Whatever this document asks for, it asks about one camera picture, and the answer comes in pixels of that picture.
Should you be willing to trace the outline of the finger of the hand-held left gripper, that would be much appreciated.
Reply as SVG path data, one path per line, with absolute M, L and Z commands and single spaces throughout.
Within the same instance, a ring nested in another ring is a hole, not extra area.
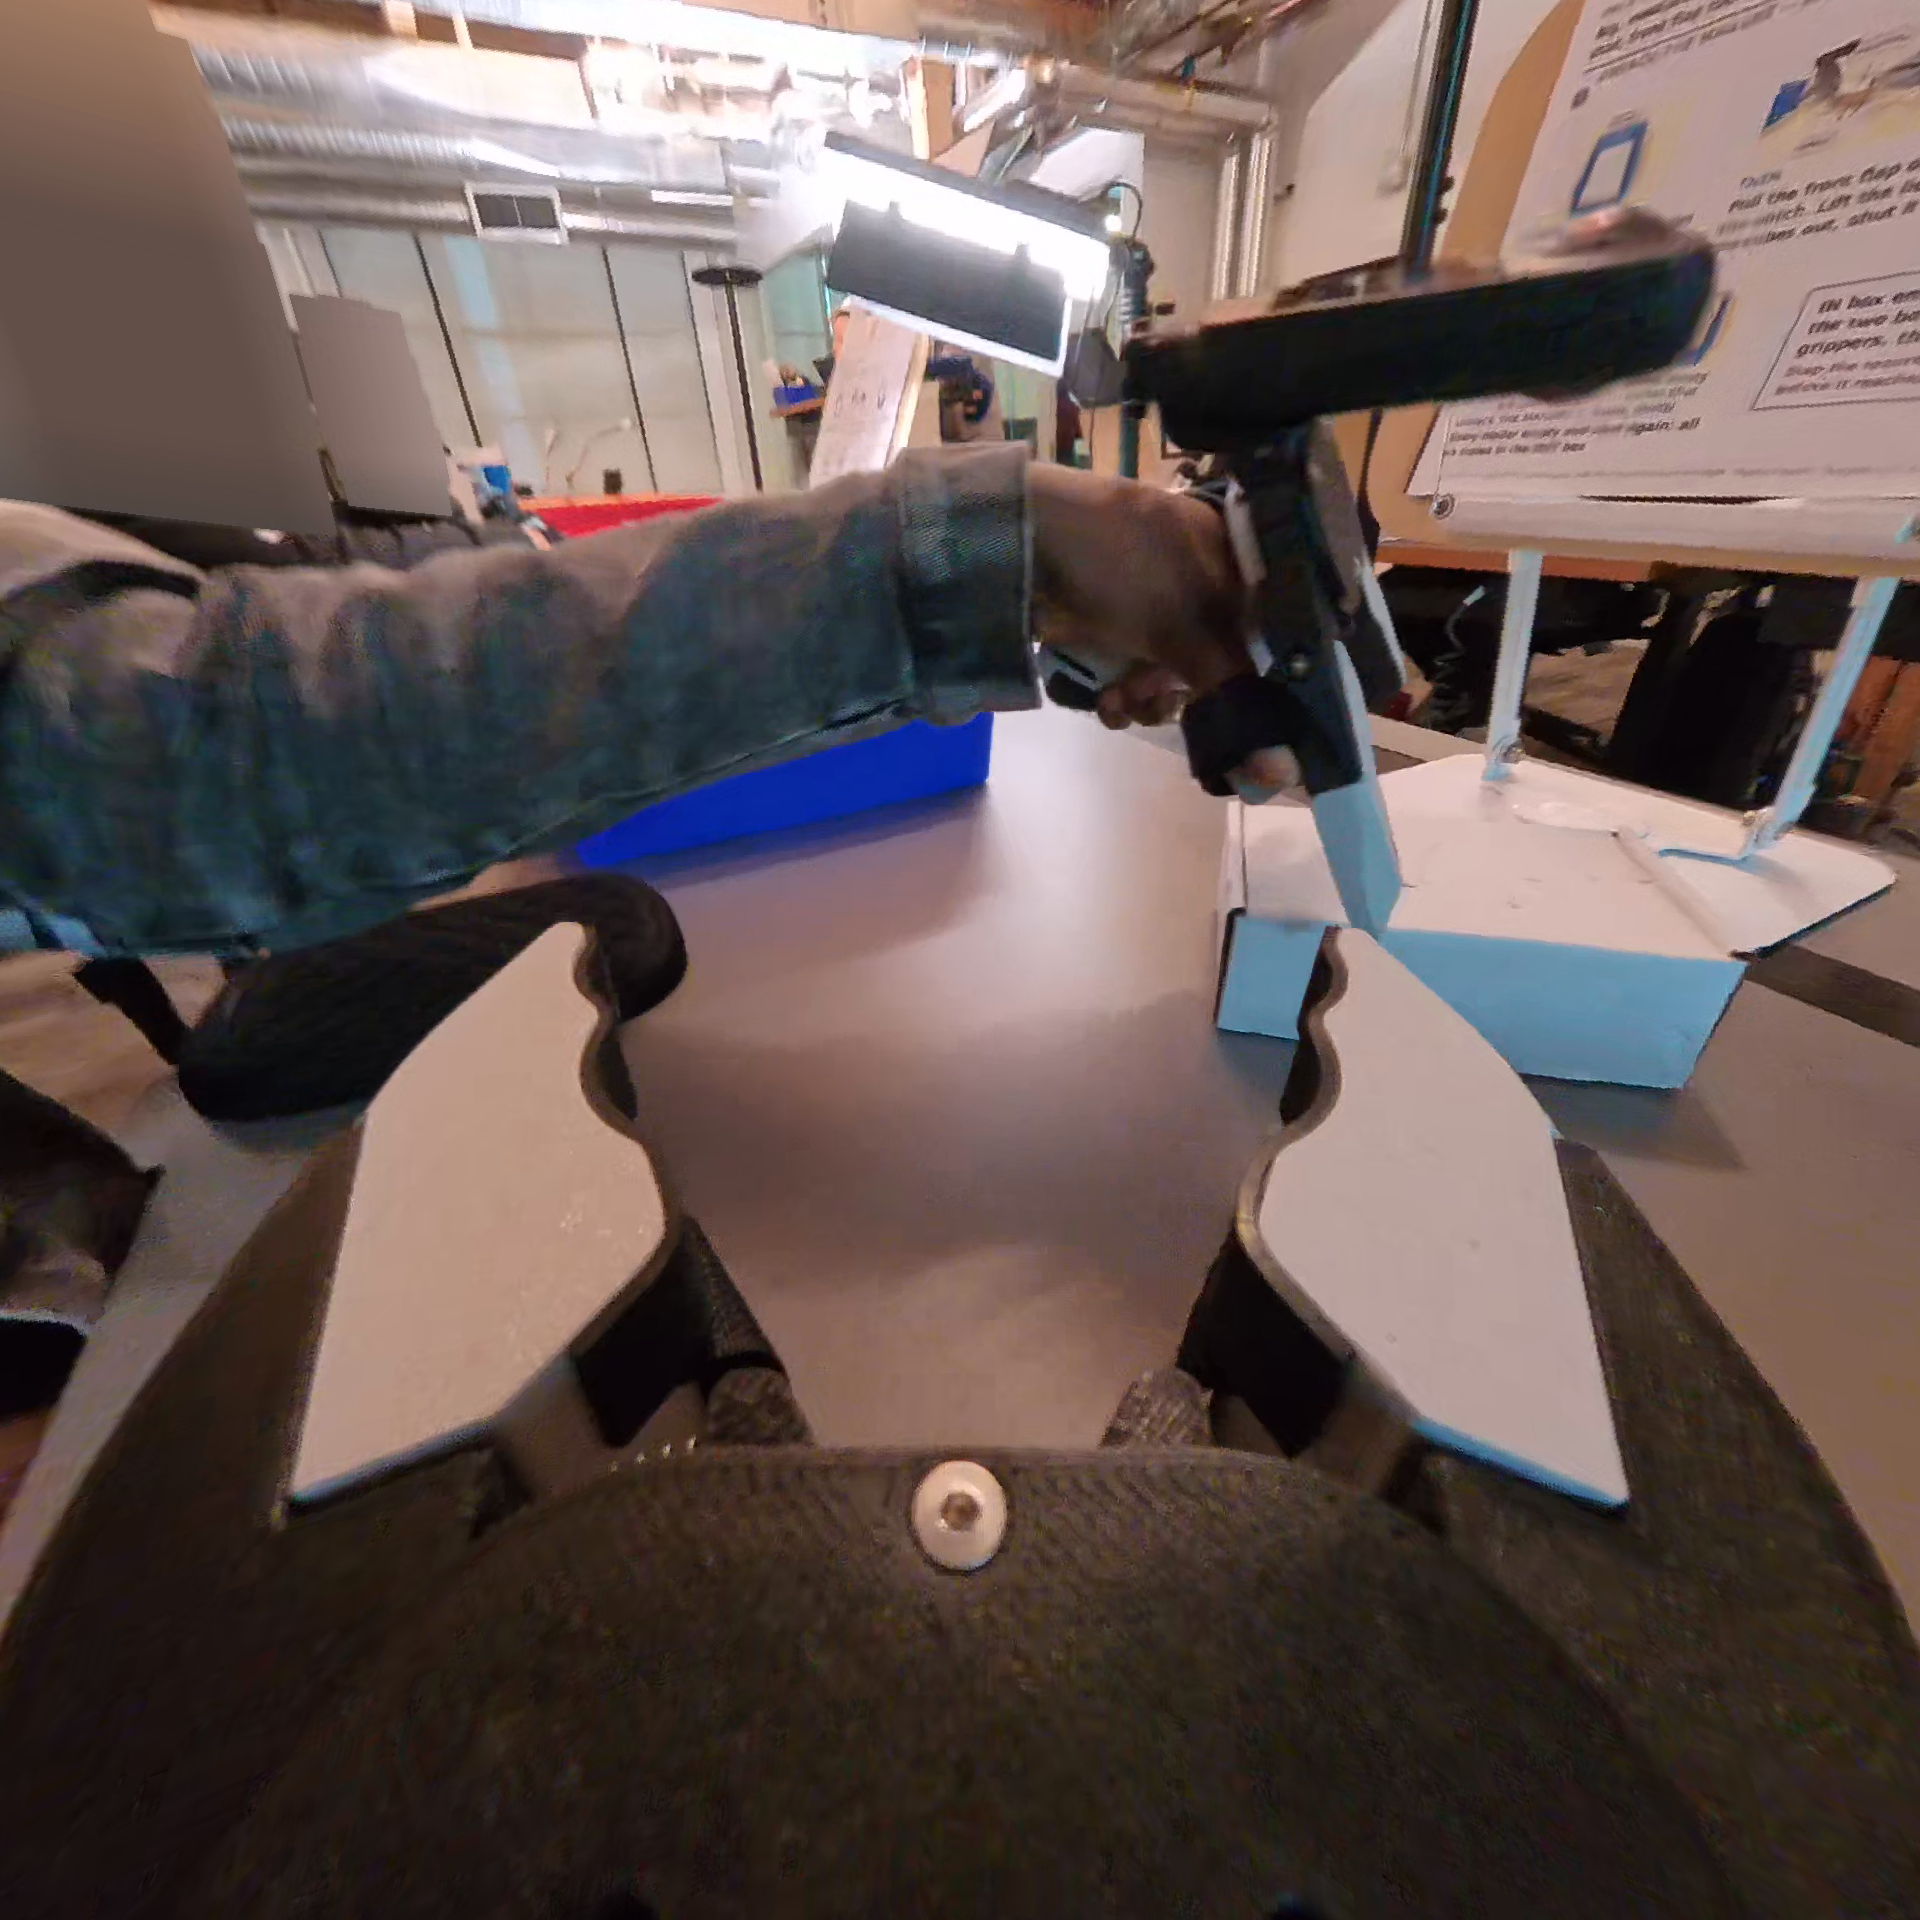
M 1312 793 L 1310 814 L 1343 922 L 1386 932 L 1400 903 L 1403 871 L 1379 776 Z

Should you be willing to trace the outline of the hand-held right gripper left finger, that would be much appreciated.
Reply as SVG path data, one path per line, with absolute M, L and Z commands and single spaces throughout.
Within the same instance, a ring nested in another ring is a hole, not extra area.
M 472 1446 L 535 1486 L 607 1465 L 579 1358 L 675 1236 L 603 953 L 557 923 L 355 1128 L 287 1499 L 327 1505 Z

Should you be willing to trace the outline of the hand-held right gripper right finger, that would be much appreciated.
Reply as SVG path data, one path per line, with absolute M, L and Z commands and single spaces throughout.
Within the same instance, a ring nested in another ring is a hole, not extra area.
M 1243 1250 L 1429 1446 L 1588 1507 L 1629 1486 L 1558 1134 L 1370 932 L 1318 946 L 1307 1096 L 1243 1175 Z

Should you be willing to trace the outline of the white cardboard mailer box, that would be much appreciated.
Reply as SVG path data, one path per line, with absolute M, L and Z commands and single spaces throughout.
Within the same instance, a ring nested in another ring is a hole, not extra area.
M 1412 814 L 1380 946 L 1522 1074 L 1679 1088 L 1743 962 L 1612 833 Z M 1302 807 L 1229 806 L 1216 1026 L 1294 1040 L 1314 956 L 1343 929 Z

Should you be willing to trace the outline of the blue plastic bin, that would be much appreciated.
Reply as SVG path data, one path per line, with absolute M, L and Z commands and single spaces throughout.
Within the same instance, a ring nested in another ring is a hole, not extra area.
M 575 857 L 598 871 L 970 793 L 989 780 L 992 742 L 992 714 L 844 742 L 643 807 L 584 836 Z

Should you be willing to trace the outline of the person's left forearm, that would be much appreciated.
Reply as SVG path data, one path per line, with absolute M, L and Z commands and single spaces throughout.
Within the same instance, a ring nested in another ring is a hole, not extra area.
M 899 724 L 1039 699 L 1026 450 L 415 567 L 5 503 L 5 950 L 251 953 Z

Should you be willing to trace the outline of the person's left hand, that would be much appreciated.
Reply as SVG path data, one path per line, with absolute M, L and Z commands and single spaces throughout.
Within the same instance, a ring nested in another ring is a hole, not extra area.
M 1246 584 L 1222 520 L 1188 495 L 1031 464 L 1028 631 L 1094 678 L 1109 732 L 1168 729 L 1254 673 Z

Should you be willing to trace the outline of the dark vertical pole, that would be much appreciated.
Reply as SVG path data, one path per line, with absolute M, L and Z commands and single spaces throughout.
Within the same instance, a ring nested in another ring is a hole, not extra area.
M 1423 15 L 1423 54 L 1415 62 L 1415 128 L 1407 161 L 1398 266 L 1423 278 L 1443 230 L 1461 105 L 1472 67 L 1482 3 L 1434 3 Z

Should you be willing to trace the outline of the instruction sign board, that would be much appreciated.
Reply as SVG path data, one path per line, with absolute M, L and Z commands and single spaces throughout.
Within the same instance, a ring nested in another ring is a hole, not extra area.
M 1917 4 L 1563 4 L 1495 92 L 1458 254 L 1644 208 L 1717 252 L 1682 360 L 1376 457 L 1412 540 L 1915 579 Z

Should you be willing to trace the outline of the dark cloth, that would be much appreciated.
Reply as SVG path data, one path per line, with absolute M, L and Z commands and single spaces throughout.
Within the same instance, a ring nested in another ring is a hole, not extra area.
M 3 1078 L 3 1418 L 53 1409 L 100 1323 L 160 1170 Z

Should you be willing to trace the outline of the led light panel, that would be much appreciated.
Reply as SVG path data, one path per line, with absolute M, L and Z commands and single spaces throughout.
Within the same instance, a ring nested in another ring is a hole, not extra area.
M 851 306 L 1056 377 L 1072 315 L 1112 274 L 1106 217 L 1028 184 L 981 184 L 829 132 L 819 177 L 839 199 L 824 280 Z

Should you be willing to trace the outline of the white leaning board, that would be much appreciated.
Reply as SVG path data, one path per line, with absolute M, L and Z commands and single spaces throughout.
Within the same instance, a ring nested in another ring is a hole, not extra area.
M 807 490 L 887 468 L 910 448 L 943 442 L 939 387 L 928 375 L 931 336 L 863 305 L 832 315 L 832 371 Z

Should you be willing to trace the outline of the red plastic bin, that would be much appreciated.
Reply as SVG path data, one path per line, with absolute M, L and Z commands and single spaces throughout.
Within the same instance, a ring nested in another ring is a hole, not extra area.
M 573 543 L 722 505 L 714 495 L 527 496 L 518 505 L 555 540 Z

